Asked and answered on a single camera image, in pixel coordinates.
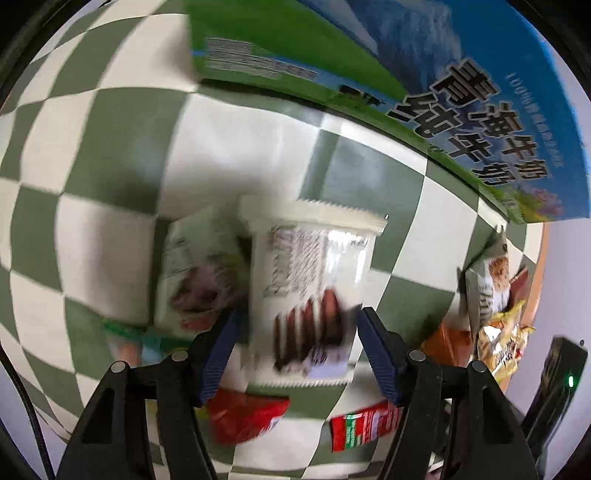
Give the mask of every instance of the snack package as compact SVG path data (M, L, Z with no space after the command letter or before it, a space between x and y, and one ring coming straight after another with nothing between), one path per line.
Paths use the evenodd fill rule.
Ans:
M225 307L246 299L248 267L215 207L171 224L158 281L157 328L182 338L209 330Z
M218 388L206 409L215 441L235 445L271 430L289 406L289 398L259 397Z
M472 340L482 325L509 302L509 255L505 231L466 270L466 297Z
M456 330L441 324L420 349L440 364L465 367L474 351L474 344L472 334L467 330Z
M478 360L482 360L497 382L513 375L518 368L533 327L519 325L525 301L510 311L498 313L478 332Z
M388 400L363 410L330 419L333 452L363 445L396 430L402 408Z
M351 381L354 307L386 220L327 203L249 196L240 216L253 235L249 381Z
M510 309L517 305L521 300L527 299L529 293L527 284L528 276L528 268L524 267L509 281L511 286L509 288L509 304L507 306Z

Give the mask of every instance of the green and white checkered backdrop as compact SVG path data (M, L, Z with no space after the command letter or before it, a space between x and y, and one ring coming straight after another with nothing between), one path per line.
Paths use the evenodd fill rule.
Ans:
M258 192L389 215L365 304L410 345L445 316L465 317L459 274L506 225L460 180L373 130L200 84L183 12L181 0L119 0L82 17L43 48L0 111L0 340L66 440L114 360L100 320L149 321L170 220ZM533 271L541 225L506 226L511 274ZM236 447L214 444L200 420L220 476L375 476L391 436L332 453L327 421L382 399L358 339L347 386L249 386L239 353L224 382L288 395L291 406L274 430Z

